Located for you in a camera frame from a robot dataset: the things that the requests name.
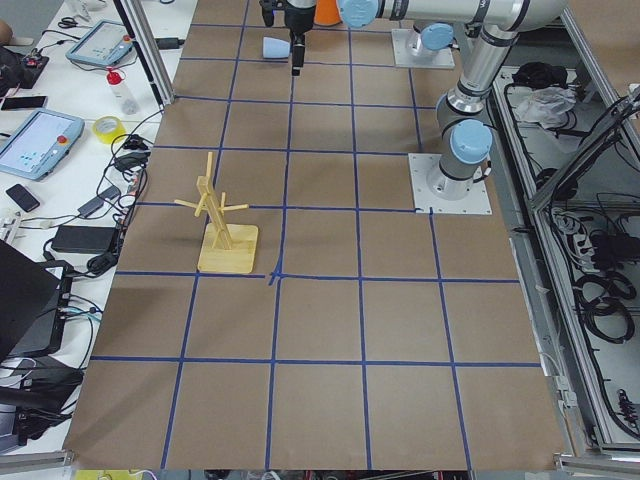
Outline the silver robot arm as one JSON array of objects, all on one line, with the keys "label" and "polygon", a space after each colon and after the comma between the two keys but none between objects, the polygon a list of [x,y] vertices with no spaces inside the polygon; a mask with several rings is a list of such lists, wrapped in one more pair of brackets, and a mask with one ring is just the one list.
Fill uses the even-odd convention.
[{"label": "silver robot arm", "polygon": [[444,153],[429,170],[429,189],[446,200],[464,198],[478,166],[486,160],[493,134],[476,119],[509,50],[523,31],[549,24],[565,1],[340,1],[341,19],[362,28],[377,18],[478,24],[481,31],[455,87],[437,108]]}]

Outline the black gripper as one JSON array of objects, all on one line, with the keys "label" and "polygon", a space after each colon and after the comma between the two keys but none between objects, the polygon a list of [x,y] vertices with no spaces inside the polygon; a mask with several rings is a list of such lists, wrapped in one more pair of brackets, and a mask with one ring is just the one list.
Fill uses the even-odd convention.
[{"label": "black gripper", "polygon": [[273,27],[275,22],[275,13],[285,9],[284,0],[260,0],[261,15],[263,23],[266,27]]},{"label": "black gripper", "polygon": [[316,0],[285,0],[284,22],[291,32],[291,75],[299,76],[305,60],[305,33],[314,25]]}]

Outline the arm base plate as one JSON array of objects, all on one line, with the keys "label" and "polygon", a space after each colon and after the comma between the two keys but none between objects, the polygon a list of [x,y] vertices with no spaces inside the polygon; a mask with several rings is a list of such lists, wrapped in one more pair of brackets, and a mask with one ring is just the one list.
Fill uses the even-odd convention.
[{"label": "arm base plate", "polygon": [[420,34],[413,29],[393,29],[391,36],[396,67],[446,70],[455,67],[450,47],[428,49],[422,44]]},{"label": "arm base plate", "polygon": [[414,210],[424,214],[491,215],[480,168],[467,180],[453,180],[440,169],[440,154],[408,155]]}]

